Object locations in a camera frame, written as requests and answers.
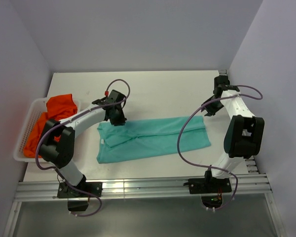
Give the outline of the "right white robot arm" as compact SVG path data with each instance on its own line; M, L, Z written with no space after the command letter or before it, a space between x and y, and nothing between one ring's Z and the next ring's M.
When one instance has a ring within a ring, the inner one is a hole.
M246 158L259 153L264 119L256 117L246 106L243 94L235 90L222 92L221 96L213 95L206 100L202 111L206 116L214 116L220 109L225 108L230 123L223 141L223 154L212 166L212 176L204 180L204 188L215 192L220 186L220 179L227 178L231 172Z

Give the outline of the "teal t-shirt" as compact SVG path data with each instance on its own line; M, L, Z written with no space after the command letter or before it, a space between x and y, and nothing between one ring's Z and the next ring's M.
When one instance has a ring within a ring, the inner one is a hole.
M99 164L115 163L203 149L211 145L202 116L100 123Z

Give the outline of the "white plastic basket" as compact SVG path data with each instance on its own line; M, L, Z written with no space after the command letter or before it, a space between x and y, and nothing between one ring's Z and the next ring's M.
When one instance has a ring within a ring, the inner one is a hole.
M47 112L47 102L50 97L38 98L32 102L29 107L28 113L23 122L22 129L19 133L18 140L13 152L13 158L21 162L35 162L34 158L29 158L24 154L24 147L28 141L28 137L32 132L34 125L40 118L42 113Z

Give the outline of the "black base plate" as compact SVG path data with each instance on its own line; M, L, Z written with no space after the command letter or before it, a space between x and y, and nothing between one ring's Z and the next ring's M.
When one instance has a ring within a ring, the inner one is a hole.
M214 194L214 193L230 193L232 191L228 178L217 179L210 178L190 178L184 183L188 186L190 194Z
M75 188L100 197L102 193L102 184L103 184L102 182L86 182L82 185L78 185ZM90 195L73 190L65 182L62 182L59 184L57 198L88 198L88 197L90 197Z

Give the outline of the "front aluminium rail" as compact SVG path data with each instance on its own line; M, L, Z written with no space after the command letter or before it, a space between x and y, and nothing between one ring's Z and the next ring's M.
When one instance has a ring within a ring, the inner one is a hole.
M102 183L100 198L103 200L188 197L189 187L184 185L187 181L187 177L97 180ZM272 193L265 174L238 175L238 185L235 178L230 178L229 185L232 189L237 188L237 195ZM69 197L61 194L62 191L58 181L20 182L13 200L27 202L87 199L87 197Z

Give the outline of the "orange t-shirt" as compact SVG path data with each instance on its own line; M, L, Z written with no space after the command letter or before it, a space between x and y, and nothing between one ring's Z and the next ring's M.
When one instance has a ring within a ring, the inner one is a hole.
M23 153L27 158L35 157L36 148L44 125L49 119L59 121L75 115L78 111L77 106L73 101L72 94L50 97L46 103L46 108L47 111L43 112L34 124L23 148Z

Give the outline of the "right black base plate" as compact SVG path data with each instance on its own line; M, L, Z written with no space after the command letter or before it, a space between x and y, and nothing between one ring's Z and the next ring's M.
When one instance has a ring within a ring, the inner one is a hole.
M188 186L190 194L214 194L214 193L230 193L232 191L228 178L217 179L210 178L190 178L184 183Z

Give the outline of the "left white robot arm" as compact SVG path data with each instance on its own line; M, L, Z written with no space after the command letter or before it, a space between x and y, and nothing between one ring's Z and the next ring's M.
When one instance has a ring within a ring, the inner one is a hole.
M86 192L85 176L73 161L76 138L91 126L109 121L114 126L125 125L123 106L90 105L69 118L48 120L36 148L36 164L41 170L54 169L69 183L69 192L81 197Z

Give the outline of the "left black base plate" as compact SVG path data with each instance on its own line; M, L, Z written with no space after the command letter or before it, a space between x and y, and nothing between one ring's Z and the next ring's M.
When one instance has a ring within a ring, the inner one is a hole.
M102 193L102 184L103 184L102 182L86 182L82 185L78 185L75 188L100 197ZM62 182L59 184L57 198L88 198L88 197L90 197L90 195L73 190L65 182Z

